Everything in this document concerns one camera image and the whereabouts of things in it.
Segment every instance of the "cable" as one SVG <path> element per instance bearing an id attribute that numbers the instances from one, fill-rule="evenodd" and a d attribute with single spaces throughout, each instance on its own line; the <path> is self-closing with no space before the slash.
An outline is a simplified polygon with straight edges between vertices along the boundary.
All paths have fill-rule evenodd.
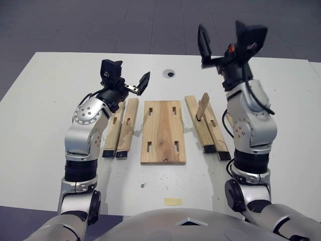
<path id="1" fill-rule="evenodd" d="M 264 106 L 259 99 L 255 96 L 255 94 L 253 93 L 251 86 L 249 84 L 249 80 L 245 77 L 245 67 L 242 67 L 242 78 L 243 81 L 245 82 L 246 88 L 247 90 L 250 92 L 251 96 L 253 97 L 253 99 L 256 101 L 256 103 L 266 112 L 268 112 L 269 114 L 275 114 L 274 111 L 272 111 L 270 108 Z"/>
<path id="2" fill-rule="evenodd" d="M 107 87 L 103 87 L 101 90 L 98 90 L 98 91 L 96 91 L 95 93 L 93 93 L 93 94 L 91 95 L 91 97 L 93 97 L 93 96 L 95 96 L 95 95 L 97 95 L 97 94 L 99 94 L 99 93 L 101 93 L 101 92 L 104 92 L 106 89 L 107 89 Z"/>
<path id="3" fill-rule="evenodd" d="M 225 125 L 225 116 L 227 114 L 227 109 L 224 111 L 223 115 L 222 115 L 222 123 L 223 123 L 223 126 L 226 130 L 226 132 L 232 137 L 234 138 L 233 134 L 229 131 L 229 129 L 227 129 L 227 126 Z"/>
<path id="4" fill-rule="evenodd" d="M 233 178 L 232 173 L 229 170 L 229 167 L 232 164 L 232 162 L 234 162 L 234 158 L 231 161 L 229 161 L 228 164 L 226 165 L 226 172 L 230 175 L 230 177 Z"/>
<path id="5" fill-rule="evenodd" d="M 83 103 L 88 97 L 90 98 L 91 96 L 92 96 L 91 93 L 87 94 L 87 95 L 82 99 L 82 101 L 79 103 L 78 106 L 82 105 L 82 103 Z"/>

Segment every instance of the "white table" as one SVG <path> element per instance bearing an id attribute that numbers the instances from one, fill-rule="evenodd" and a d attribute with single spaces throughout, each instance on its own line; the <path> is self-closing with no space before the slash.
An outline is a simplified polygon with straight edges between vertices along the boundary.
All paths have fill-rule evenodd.
<path id="1" fill-rule="evenodd" d="M 0 103 L 0 205 L 57 209 L 65 133 L 78 102 L 101 88 L 102 59 L 122 60 L 122 76 L 129 84 L 137 84 L 148 71 L 151 77 L 139 97 L 128 159 L 98 160 L 101 213 L 134 215 L 168 207 L 164 198 L 172 197 L 183 200 L 181 207 L 233 214 L 224 194 L 226 162 L 202 153 L 184 102 L 185 95 L 200 99 L 208 92 L 220 120 L 226 108 L 223 77 L 215 68 L 202 70 L 199 56 L 175 55 L 36 53 Z M 306 60 L 253 58 L 250 66 L 276 112 L 278 135 L 269 163 L 273 202 L 321 221 L 321 81 Z M 168 68 L 176 72 L 172 79 L 163 77 Z M 186 165 L 140 165 L 145 100 L 181 100 Z M 233 154 L 233 140 L 225 131 L 223 135 Z"/>

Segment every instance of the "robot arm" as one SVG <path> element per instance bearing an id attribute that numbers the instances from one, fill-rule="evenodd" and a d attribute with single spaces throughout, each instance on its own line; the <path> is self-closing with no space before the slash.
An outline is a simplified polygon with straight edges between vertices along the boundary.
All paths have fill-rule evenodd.
<path id="1" fill-rule="evenodd" d="M 225 184 L 228 205 L 250 223 L 289 240 L 320 240 L 320 223 L 285 205 L 271 203 L 267 165 L 277 128 L 269 99 L 248 65 L 248 60 L 263 47 L 267 28 L 237 21 L 236 34 L 237 43 L 228 47 L 224 57 L 211 59 L 207 31 L 200 25 L 198 32 L 202 67 L 216 66 L 223 75 L 227 111 L 233 120 L 233 178 Z"/>
<path id="2" fill-rule="evenodd" d="M 100 192 L 95 188 L 102 133 L 128 92 L 141 95 L 150 76 L 148 72 L 137 87 L 130 86 L 120 77 L 121 64 L 121 61 L 103 60 L 100 70 L 103 89 L 90 94 L 90 98 L 76 108 L 65 137 L 66 166 L 58 215 L 26 240 L 84 240 L 87 226 L 98 220 Z"/>

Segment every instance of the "yellow sticky note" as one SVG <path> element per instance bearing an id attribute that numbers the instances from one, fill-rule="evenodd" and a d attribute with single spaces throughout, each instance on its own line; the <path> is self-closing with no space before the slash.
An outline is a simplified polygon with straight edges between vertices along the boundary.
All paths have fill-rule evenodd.
<path id="1" fill-rule="evenodd" d="M 180 198 L 166 197 L 164 198 L 164 202 L 165 202 L 165 205 L 168 205 L 168 206 L 182 205 L 182 200 Z"/>

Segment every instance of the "wood grain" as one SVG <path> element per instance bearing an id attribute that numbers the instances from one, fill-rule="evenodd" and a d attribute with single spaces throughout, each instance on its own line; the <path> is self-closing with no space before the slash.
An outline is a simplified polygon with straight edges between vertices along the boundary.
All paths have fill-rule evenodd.
<path id="1" fill-rule="evenodd" d="M 219 160 L 227 161 L 231 159 L 230 152 L 225 143 L 219 124 L 216 120 L 211 103 L 205 109 L 204 121 L 214 141 L 215 149 Z"/>
<path id="2" fill-rule="evenodd" d="M 122 118 L 125 110 L 125 100 L 119 103 L 119 109 L 111 116 L 107 131 L 107 138 L 103 148 L 102 157 L 113 157 L 117 150 Z"/>
<path id="3" fill-rule="evenodd" d="M 202 119 L 209 101 L 210 101 L 209 95 L 207 93 L 204 93 L 202 99 L 199 101 L 199 107 L 196 112 L 196 118 L 198 121 Z"/>
<path id="4" fill-rule="evenodd" d="M 128 100 L 124 122 L 121 127 L 116 158 L 126 158 L 130 149 L 132 135 L 134 133 L 134 126 L 138 110 L 138 98 Z"/>
<path id="5" fill-rule="evenodd" d="M 145 101 L 140 163 L 186 163 L 180 101 Z"/>
<path id="6" fill-rule="evenodd" d="M 185 102 L 189 110 L 191 119 L 193 121 L 194 127 L 196 129 L 197 136 L 203 147 L 203 151 L 205 153 L 214 153 L 215 152 L 214 142 L 206 126 L 204 119 L 201 119 L 200 121 L 198 121 L 196 118 L 196 112 L 199 105 L 196 102 L 195 96 L 193 95 L 185 96 Z"/>

